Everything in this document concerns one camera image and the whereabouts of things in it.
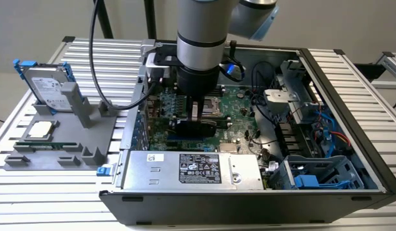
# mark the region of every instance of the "red wire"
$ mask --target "red wire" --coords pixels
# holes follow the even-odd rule
[[[300,107],[298,107],[298,108],[294,110],[294,112],[290,112],[290,115],[287,115],[287,117],[286,117],[286,120],[287,120],[287,121],[288,121],[288,119],[290,119],[290,116],[294,117],[294,113],[296,112],[296,110],[300,109]]]
[[[349,141],[347,137],[342,133],[335,132],[335,131],[331,131],[330,133],[339,135],[347,141],[347,146],[350,146],[350,141]]]

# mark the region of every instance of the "gray parts holder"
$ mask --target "gray parts holder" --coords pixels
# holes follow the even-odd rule
[[[77,96],[76,83],[65,83],[65,94],[73,113],[57,112],[50,115],[49,108],[42,105],[14,150],[5,159],[5,170],[94,170],[105,161],[108,146],[116,121],[116,112],[106,107],[81,102]],[[27,137],[33,124],[49,121],[52,129],[41,138]]]

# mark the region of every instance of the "sticker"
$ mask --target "sticker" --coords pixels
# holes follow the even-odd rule
[[[147,155],[147,161],[153,162],[153,161],[163,161],[164,160],[164,155],[163,154],[148,154]]]
[[[220,184],[216,154],[179,154],[179,182],[181,184]]]
[[[61,94],[60,83],[52,78],[31,77],[30,80],[48,107],[54,110],[70,110],[66,96]]]

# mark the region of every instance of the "metal bracket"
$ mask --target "metal bracket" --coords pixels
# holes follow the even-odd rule
[[[288,103],[288,102],[298,101],[298,97],[295,93],[290,93],[287,91],[282,91],[276,89],[266,89],[264,95],[266,95],[267,101],[274,103]]]

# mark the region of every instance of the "power supply label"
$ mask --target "power supply label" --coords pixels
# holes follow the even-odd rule
[[[179,182],[181,184],[220,184],[216,154],[179,154]]]

